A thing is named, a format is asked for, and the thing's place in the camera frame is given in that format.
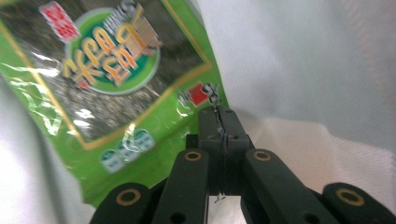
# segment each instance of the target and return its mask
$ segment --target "packaging label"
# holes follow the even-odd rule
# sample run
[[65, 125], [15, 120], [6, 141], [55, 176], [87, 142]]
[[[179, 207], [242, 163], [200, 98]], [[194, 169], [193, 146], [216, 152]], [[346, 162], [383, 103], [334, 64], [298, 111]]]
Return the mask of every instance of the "packaging label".
[[79, 31], [64, 9], [56, 2], [50, 2], [40, 8], [53, 32], [64, 42], [79, 36]]
[[119, 95], [154, 76], [162, 42], [143, 8], [126, 3], [91, 10], [76, 21], [81, 37], [65, 45], [63, 75], [77, 87]]

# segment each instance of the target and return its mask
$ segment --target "black plastic part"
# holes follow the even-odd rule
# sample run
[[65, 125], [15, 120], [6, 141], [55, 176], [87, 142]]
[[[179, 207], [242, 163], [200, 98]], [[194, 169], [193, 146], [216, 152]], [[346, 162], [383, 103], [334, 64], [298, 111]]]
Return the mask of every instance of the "black plastic part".
[[152, 217], [157, 209], [157, 204], [163, 194], [163, 188], [165, 187], [166, 181], [167, 178], [149, 190], [151, 200], [140, 223], [151, 223]]
[[198, 134], [187, 134], [186, 150], [199, 148]]
[[144, 219], [150, 199], [146, 186], [134, 183], [119, 185], [99, 205], [91, 224], [140, 223]]
[[151, 223], [206, 223], [208, 166], [206, 152], [180, 152]]
[[340, 222], [346, 224], [396, 223], [396, 217], [362, 189], [345, 183], [326, 186], [323, 203]]
[[273, 152], [248, 151], [245, 176], [271, 223], [339, 223]]
[[225, 195], [241, 195], [244, 184], [243, 160], [245, 153], [250, 149], [250, 139], [235, 112], [223, 107], [219, 107], [218, 111], [228, 142], [224, 151], [224, 193]]
[[247, 224], [270, 223], [267, 213], [249, 183], [245, 184], [241, 195], [241, 210]]
[[223, 167], [223, 153], [221, 149], [221, 139], [219, 124], [213, 107], [202, 109], [198, 114], [198, 147], [207, 152], [209, 157], [209, 194], [219, 195], [222, 191], [221, 168]]
[[241, 122], [229, 108], [208, 107], [199, 113], [199, 148], [209, 155], [210, 195], [240, 195], [242, 163], [251, 141]]
[[262, 209], [261, 204], [241, 198], [241, 210], [247, 224], [269, 224], [270, 219]]

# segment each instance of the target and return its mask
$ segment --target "white fabric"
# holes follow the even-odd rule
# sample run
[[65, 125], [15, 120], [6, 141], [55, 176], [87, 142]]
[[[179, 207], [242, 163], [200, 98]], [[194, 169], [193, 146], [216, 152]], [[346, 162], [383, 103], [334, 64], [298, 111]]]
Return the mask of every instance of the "white fabric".
[[[396, 213], [396, 3], [197, 0], [230, 106], [310, 188]], [[214, 223], [237, 211], [217, 205]]]
[[[396, 2], [192, 5], [256, 147], [312, 189], [344, 181], [396, 213]], [[77, 181], [1, 78], [0, 111], [0, 223], [88, 223]], [[244, 223], [237, 198], [210, 205], [209, 223]]]

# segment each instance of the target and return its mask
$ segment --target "green snack bag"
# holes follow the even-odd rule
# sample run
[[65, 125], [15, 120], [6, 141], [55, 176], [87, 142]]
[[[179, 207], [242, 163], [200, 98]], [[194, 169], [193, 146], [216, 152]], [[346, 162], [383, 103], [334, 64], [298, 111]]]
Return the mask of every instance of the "green snack bag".
[[7, 1], [0, 32], [0, 74], [94, 206], [165, 179], [197, 111], [227, 105], [183, 1]]

